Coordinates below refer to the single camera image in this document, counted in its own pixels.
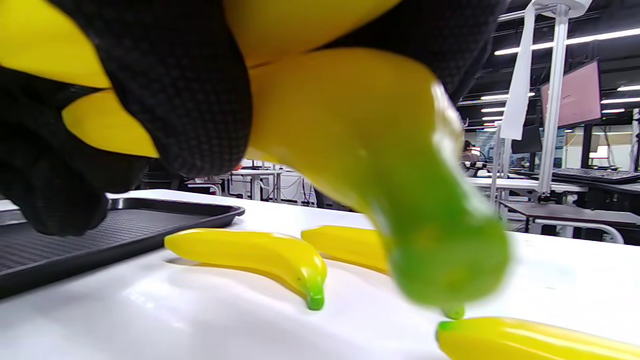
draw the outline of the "plastic tray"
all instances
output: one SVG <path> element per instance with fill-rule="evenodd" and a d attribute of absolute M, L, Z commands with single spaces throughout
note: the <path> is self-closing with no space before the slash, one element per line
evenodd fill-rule
<path fill-rule="evenodd" d="M 43 235 L 19 210 L 0 211 L 0 299 L 159 249 L 164 237 L 196 227 L 225 227 L 238 206 L 111 199 L 105 221 L 78 237 Z"/>

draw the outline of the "white pole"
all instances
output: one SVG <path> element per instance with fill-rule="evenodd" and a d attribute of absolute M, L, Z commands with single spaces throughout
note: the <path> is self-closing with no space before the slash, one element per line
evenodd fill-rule
<path fill-rule="evenodd" d="M 558 116 L 562 100 L 562 80 L 564 76 L 564 57 L 566 54 L 566 34 L 569 25 L 569 6 L 558 4 L 556 13 L 556 30 L 554 33 L 554 52 L 551 58 L 551 75 L 549 86 L 549 102 L 545 119 L 545 137 L 540 159 L 540 195 L 551 193 L 551 175 L 556 153 L 556 136 Z"/>

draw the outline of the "person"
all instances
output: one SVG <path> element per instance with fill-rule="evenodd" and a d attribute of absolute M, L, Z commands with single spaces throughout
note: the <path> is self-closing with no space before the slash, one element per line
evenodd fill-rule
<path fill-rule="evenodd" d="M 480 161 L 480 155 L 472 152 L 473 144 L 469 140 L 465 140 L 462 147 L 462 161 Z"/>
<path fill-rule="evenodd" d="M 368 47 L 411 58 L 431 69 L 455 104 L 475 80 L 508 2 L 402 0 L 320 48 Z M 170 172 L 215 176 L 241 161 L 252 93 L 226 1 L 42 3 L 87 35 L 110 87 Z M 26 72 L 0 67 L 0 193 L 37 231 L 82 235 L 105 218 L 105 194 L 137 186 L 149 159 L 92 148 L 65 127 L 62 111 L 103 89 Z"/>

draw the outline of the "white tabletop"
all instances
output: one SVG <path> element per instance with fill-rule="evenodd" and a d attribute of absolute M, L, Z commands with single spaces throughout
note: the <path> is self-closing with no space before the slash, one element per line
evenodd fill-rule
<path fill-rule="evenodd" d="M 479 188 L 490 188 L 490 177 L 468 177 L 473 185 Z M 498 189 L 528 189 L 535 190 L 538 188 L 538 180 L 531 179 L 496 179 Z M 551 190 L 556 192 L 585 192 L 587 188 L 574 184 L 551 183 Z"/>
<path fill-rule="evenodd" d="M 299 236 L 317 225 L 370 227 L 341 211 L 169 190 L 129 195 L 244 206 L 236 229 Z M 503 287 L 469 305 L 469 316 L 640 345 L 640 248 L 531 234 L 511 234 L 511 244 Z M 158 250 L 0 302 L 0 359 L 446 359 L 434 339 L 443 318 L 376 272 L 327 261 L 326 305 L 314 312 L 265 277 L 183 264 Z"/>

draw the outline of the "toy banana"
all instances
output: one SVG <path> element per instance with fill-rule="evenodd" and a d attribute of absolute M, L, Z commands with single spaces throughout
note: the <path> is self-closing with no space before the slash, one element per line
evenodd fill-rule
<path fill-rule="evenodd" d="M 111 87 L 89 38 L 48 0 L 1 0 L 0 44 L 0 66 L 65 83 Z"/>
<path fill-rule="evenodd" d="M 192 229 L 164 238 L 176 255 L 265 275 L 301 295 L 311 310 L 324 306 L 326 265 L 309 244 L 282 234 Z"/>
<path fill-rule="evenodd" d="M 375 230 L 325 225 L 304 230 L 301 237 L 330 259 L 388 274 L 382 239 Z M 441 306 L 441 311 L 450 319 L 465 316 L 464 305 Z"/>
<path fill-rule="evenodd" d="M 400 0 L 225 0 L 225 15 L 249 67 L 313 50 L 350 33 Z"/>
<path fill-rule="evenodd" d="M 640 359 L 640 348 L 630 344 L 510 318 L 442 322 L 437 337 L 452 360 Z"/>
<path fill-rule="evenodd" d="M 81 97 L 62 111 L 67 129 L 97 149 L 122 154 L 158 158 L 155 146 L 140 147 L 140 143 L 153 143 L 145 128 L 120 104 L 113 90 L 103 90 Z"/>
<path fill-rule="evenodd" d="M 365 213 L 407 296 L 462 304 L 499 285 L 506 234 L 456 165 L 461 122 L 429 69 L 383 51 L 332 49 L 253 69 L 250 79 L 248 157 L 290 165 Z M 408 167 L 412 176 L 400 176 Z"/>

